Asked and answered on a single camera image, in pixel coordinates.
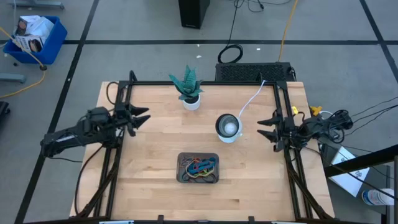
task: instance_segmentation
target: concrete floor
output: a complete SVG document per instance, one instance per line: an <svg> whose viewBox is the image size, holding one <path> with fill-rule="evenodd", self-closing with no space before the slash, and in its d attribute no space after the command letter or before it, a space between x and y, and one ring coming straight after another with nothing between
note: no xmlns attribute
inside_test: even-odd
<svg viewBox="0 0 398 224"><path fill-rule="evenodd" d="M398 2L366 0L385 40L398 40ZM93 0L63 1L65 10L17 9L17 15L58 16L68 30L67 40L79 40ZM232 39L280 40L294 1L281 6L265 4L264 12L252 13L247 5L238 9ZM213 0L202 29L180 26L177 0L100 0L87 40L217 40L227 39L233 18L233 2ZM12 7L0 3L0 26L12 30ZM0 34L0 40L6 37ZM300 0L289 40L377 40L357 0ZM0 217L12 223L39 155L39 141L47 132L62 86L75 56L77 45L63 45L57 60L49 66L44 82L29 91L7 98L12 113L0 129ZM125 80L134 70L139 80L168 80L168 74L182 76L185 65L197 68L198 78L214 80L220 44L98 45L86 44L68 91L57 125L73 124L87 109L95 107L100 83ZM275 62L279 45L243 45L240 62ZM389 45L398 60L398 45ZM236 52L227 52L224 60ZM381 46L369 45L286 45L283 60L290 62L298 81L304 82L311 105L325 110L361 111L398 95L398 83ZM37 65L19 64L12 57L0 58L0 72L27 75L27 83L0 82L0 95L16 91L40 79ZM347 137L345 143L370 151L396 144L397 111L389 111L375 122ZM82 159L83 150L62 153ZM25 222L67 218L80 164L46 160ZM345 192L330 185L335 213L342 220L379 223L380 214L356 210L345 203Z"/></svg>

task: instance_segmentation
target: blue bin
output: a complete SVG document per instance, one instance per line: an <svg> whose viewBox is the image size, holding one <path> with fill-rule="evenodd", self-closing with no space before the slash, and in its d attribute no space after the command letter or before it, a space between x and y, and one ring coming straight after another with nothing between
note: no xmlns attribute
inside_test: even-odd
<svg viewBox="0 0 398 224"><path fill-rule="evenodd" d="M57 16L46 16L46 18L54 23L54 26L44 43L43 49L38 53L32 52L32 55L37 57L43 64L51 65L57 58L68 32ZM28 53L23 52L17 45L12 43L12 40L8 40L3 52L12 55L20 63L38 63Z"/></svg>

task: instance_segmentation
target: wooden table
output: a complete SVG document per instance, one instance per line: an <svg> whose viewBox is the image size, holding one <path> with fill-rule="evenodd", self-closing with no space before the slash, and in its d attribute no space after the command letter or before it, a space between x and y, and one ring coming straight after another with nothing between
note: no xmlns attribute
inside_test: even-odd
<svg viewBox="0 0 398 224"><path fill-rule="evenodd" d="M113 106L106 99L103 83L97 106ZM309 117L303 83L288 83L292 106ZM272 87L264 86L242 114L243 136L232 144L218 139L215 122L225 113L239 114L259 86L202 86L201 106L187 111L178 100L174 86L134 86L131 103L148 107L151 118L136 137L124 137L112 219L156 220L294 220L283 152L273 152L271 144L257 129L273 127L257 124L275 110ZM117 86L109 95L115 99ZM84 160L99 147L86 147ZM312 141L309 147L317 149ZM87 165L80 182L78 208L81 210L98 188L105 150ZM181 152L214 152L220 157L217 184L181 184L176 180L177 156ZM320 156L302 150L308 189L327 213L334 216ZM302 195L298 190L300 203ZM108 193L104 194L104 214ZM300 206L304 217L303 206Z"/></svg>

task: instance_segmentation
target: succulent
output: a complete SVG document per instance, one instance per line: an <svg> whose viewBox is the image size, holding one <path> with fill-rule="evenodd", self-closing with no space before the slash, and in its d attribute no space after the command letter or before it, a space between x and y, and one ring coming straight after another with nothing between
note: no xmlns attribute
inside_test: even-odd
<svg viewBox="0 0 398 224"><path fill-rule="evenodd" d="M178 80L173 75L169 75L169 77L173 81L175 88L181 93L179 100L192 99L202 92L200 89L200 83L202 80L197 81L195 69L190 70L188 65L185 68L184 81Z"/></svg>

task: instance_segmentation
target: potted plant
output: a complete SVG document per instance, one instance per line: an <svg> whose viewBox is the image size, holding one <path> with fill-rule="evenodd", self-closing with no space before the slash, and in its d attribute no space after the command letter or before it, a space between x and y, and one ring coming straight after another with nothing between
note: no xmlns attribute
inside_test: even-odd
<svg viewBox="0 0 398 224"><path fill-rule="evenodd" d="M200 106L200 83L202 80L197 81L195 69L190 70L188 65L185 69L184 81L178 80L175 76L169 75L173 81L175 88L181 93L179 100L187 110L196 110Z"/></svg>

